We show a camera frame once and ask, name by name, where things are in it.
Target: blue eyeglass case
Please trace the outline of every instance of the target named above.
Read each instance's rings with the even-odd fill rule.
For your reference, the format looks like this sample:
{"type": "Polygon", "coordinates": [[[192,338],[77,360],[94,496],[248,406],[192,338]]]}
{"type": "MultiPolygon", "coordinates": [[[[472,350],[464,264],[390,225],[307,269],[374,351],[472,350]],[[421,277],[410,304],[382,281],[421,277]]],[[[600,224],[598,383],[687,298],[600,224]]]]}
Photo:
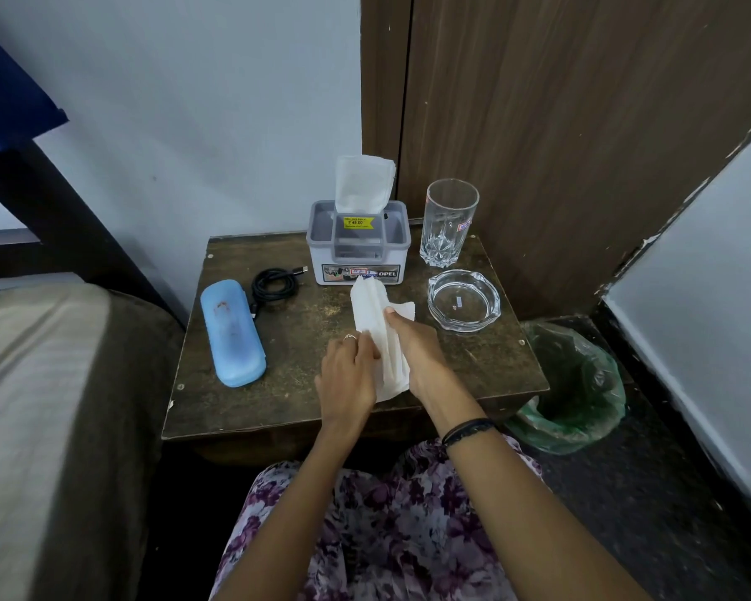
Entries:
{"type": "Polygon", "coordinates": [[[211,284],[200,294],[200,306],[219,380],[230,388],[258,380],[267,359],[242,285],[230,279],[211,284]]]}

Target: tabletop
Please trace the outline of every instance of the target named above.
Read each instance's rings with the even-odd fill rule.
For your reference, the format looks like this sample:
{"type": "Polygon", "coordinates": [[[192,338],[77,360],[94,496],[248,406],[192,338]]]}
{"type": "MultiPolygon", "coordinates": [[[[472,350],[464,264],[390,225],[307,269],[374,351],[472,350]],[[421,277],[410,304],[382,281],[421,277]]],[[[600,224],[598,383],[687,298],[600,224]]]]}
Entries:
{"type": "MultiPolygon", "coordinates": [[[[488,415],[514,413],[532,396],[545,392],[548,382],[524,340],[481,241],[470,235],[455,266],[481,272],[495,284],[501,294],[502,313],[480,332],[464,334],[442,330],[428,311],[428,279],[441,270],[421,260],[420,237],[421,228],[413,227],[403,282],[387,287],[390,301],[414,301],[416,319],[437,327],[448,362],[488,415]]],[[[199,299],[204,288],[219,280],[236,279],[249,292],[250,282],[261,270],[302,265],[310,266],[303,232],[209,240],[163,439],[204,439],[262,429],[280,429],[288,435],[307,426],[317,430],[320,406],[314,377],[328,341],[354,327],[350,285],[319,285],[310,269],[298,276],[297,295],[262,306],[255,323],[267,356],[267,371],[241,388],[228,388],[214,374],[199,299]]],[[[363,434],[407,434],[424,417],[427,419],[421,404],[404,393],[377,404],[363,434]]]]}

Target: yellow price sticker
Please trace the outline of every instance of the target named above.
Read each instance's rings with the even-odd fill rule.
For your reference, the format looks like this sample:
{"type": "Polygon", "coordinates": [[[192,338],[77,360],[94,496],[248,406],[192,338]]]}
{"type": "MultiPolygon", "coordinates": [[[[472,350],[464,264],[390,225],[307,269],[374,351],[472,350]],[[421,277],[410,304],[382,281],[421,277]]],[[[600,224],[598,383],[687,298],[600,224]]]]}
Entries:
{"type": "Polygon", "coordinates": [[[372,230],[375,217],[342,217],[346,230],[372,230]]]}

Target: white tissue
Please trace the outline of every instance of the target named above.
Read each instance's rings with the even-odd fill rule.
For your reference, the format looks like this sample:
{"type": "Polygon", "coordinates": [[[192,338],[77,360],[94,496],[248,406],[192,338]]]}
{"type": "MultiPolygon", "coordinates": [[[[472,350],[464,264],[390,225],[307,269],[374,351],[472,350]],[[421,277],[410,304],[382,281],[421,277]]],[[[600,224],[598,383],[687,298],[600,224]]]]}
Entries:
{"type": "Polygon", "coordinates": [[[350,289],[356,331],[369,331],[381,352],[375,366],[376,402],[409,390],[409,363],[401,350],[398,334],[383,318],[383,309],[392,306],[403,318],[415,320],[415,303],[390,303],[387,288],[380,280],[360,276],[350,289]]]}
{"type": "Polygon", "coordinates": [[[378,215],[389,202],[395,163],[378,156],[340,156],[336,160],[336,212],[378,215]]]}

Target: black product label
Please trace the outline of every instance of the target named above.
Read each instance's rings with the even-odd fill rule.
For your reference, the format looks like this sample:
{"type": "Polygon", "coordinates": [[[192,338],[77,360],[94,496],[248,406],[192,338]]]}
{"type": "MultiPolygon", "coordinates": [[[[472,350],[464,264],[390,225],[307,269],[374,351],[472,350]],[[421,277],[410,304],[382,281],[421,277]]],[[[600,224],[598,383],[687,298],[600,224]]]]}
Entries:
{"type": "Polygon", "coordinates": [[[323,280],[327,283],[351,283],[357,278],[377,278],[385,284],[397,283],[401,276],[400,265],[339,266],[323,264],[323,280]]]}

